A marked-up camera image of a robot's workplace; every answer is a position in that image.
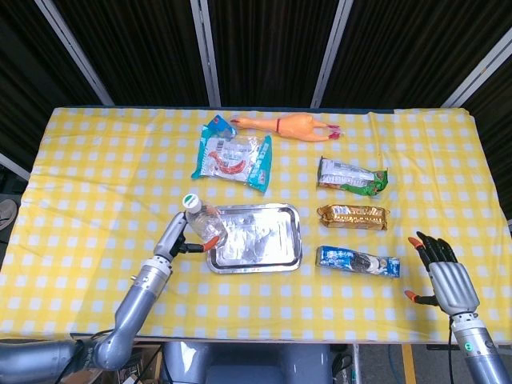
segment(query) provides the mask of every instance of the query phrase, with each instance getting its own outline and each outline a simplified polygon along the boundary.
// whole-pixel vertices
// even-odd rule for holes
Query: rubber chicken
[[[254,128],[277,132],[284,138],[298,138],[305,142],[322,142],[339,138],[339,126],[317,122],[310,114],[289,114],[283,118],[234,118],[231,120],[238,128]],[[332,133],[320,135],[313,128],[330,128]]]

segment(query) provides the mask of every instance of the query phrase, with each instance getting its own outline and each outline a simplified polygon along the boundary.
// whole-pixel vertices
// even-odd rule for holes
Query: bottle cap
[[[185,210],[191,214],[196,214],[201,210],[202,204],[201,199],[196,194],[188,194],[183,198],[182,201]]]

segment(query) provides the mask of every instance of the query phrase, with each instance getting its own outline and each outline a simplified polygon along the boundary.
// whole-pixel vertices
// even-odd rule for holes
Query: tablecloth
[[[287,202],[300,214],[303,260],[288,273],[218,275],[202,254],[179,255],[140,334],[299,341],[445,341],[448,318],[403,294],[430,294],[406,238],[443,236],[466,266],[478,312],[497,341],[512,340],[512,241],[474,120],[443,113],[317,114],[345,136],[300,142],[273,136],[265,194],[216,178],[190,179],[202,124],[217,113],[275,112],[58,108],[42,139],[0,273],[0,333],[64,338],[111,328],[130,276],[152,255],[182,196],[216,204]],[[262,135],[242,131],[240,134]],[[375,198],[316,186],[320,156],[389,169]],[[390,211],[387,231],[329,229],[328,203]],[[189,240],[197,241],[189,230]],[[320,245],[402,260],[397,279],[314,264]]]

